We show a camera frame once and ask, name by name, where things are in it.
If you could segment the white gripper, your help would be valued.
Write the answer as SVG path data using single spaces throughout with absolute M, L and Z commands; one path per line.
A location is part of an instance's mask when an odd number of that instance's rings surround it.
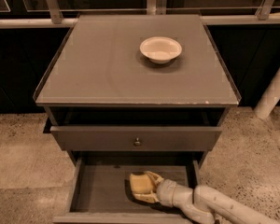
M 135 193 L 134 198 L 145 203 L 160 203 L 167 207 L 184 208 L 193 205 L 193 189 L 179 185 L 177 182 L 165 179 L 154 172 L 144 171 L 152 184 L 157 187 L 155 193 Z

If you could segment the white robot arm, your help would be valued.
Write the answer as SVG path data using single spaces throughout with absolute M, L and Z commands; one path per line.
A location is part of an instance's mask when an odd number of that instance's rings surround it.
M 215 214 L 232 224 L 280 224 L 206 185 L 191 189 L 150 171 L 130 174 L 130 185 L 136 200 L 178 208 L 199 224 L 215 224 Z

